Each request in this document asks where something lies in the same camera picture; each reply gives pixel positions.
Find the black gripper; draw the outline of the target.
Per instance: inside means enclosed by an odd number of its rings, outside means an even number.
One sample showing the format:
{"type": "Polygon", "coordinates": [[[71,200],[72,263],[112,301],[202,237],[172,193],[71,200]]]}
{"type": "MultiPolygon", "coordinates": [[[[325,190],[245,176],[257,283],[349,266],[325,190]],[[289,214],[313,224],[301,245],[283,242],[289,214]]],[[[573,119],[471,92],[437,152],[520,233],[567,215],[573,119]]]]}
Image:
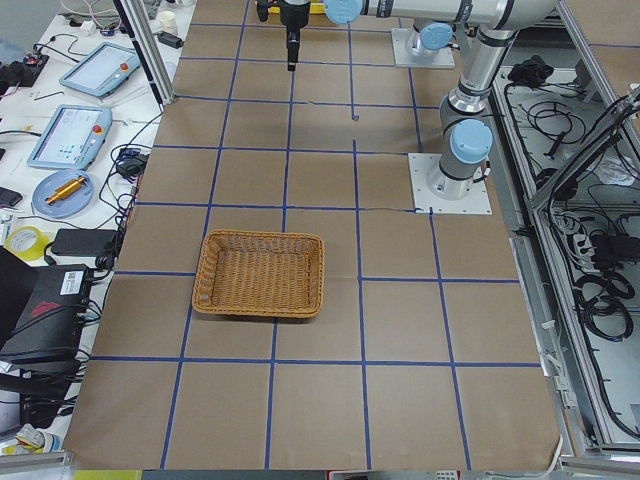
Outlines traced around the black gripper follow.
{"type": "Polygon", "coordinates": [[[295,71],[299,61],[300,31],[287,30],[286,35],[287,70],[295,71]]]}

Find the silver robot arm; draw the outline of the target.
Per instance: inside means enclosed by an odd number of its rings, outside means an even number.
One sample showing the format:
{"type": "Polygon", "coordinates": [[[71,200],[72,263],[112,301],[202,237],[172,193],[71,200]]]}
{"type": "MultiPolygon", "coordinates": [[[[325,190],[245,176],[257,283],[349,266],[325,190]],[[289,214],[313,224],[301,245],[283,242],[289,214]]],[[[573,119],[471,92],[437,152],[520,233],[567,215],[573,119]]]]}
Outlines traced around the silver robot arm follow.
{"type": "Polygon", "coordinates": [[[457,201],[467,195],[493,144],[493,133],[481,115],[499,67],[518,32],[544,19],[556,5],[555,1],[326,1],[324,8],[337,25],[361,15],[412,18],[410,52],[446,47],[452,36],[459,35],[452,31],[456,24],[477,28],[463,73],[441,102],[443,152],[426,175],[433,194],[457,201]]]}
{"type": "Polygon", "coordinates": [[[406,41],[410,55],[419,57],[448,48],[454,37],[451,24],[429,19],[416,19],[406,41]]]}

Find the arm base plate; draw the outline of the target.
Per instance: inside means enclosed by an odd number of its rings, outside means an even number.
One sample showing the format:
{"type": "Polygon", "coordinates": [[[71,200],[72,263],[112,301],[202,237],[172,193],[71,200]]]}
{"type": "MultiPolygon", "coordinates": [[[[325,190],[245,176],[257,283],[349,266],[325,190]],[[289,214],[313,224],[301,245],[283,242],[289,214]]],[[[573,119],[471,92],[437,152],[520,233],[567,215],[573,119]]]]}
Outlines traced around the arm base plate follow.
{"type": "Polygon", "coordinates": [[[440,169],[440,154],[410,153],[413,209],[422,214],[491,215],[486,182],[478,167],[467,180],[452,180],[440,169]]]}
{"type": "Polygon", "coordinates": [[[431,23],[418,31],[394,28],[391,43],[397,67],[453,69],[450,43],[453,29],[446,23],[431,23]]]}

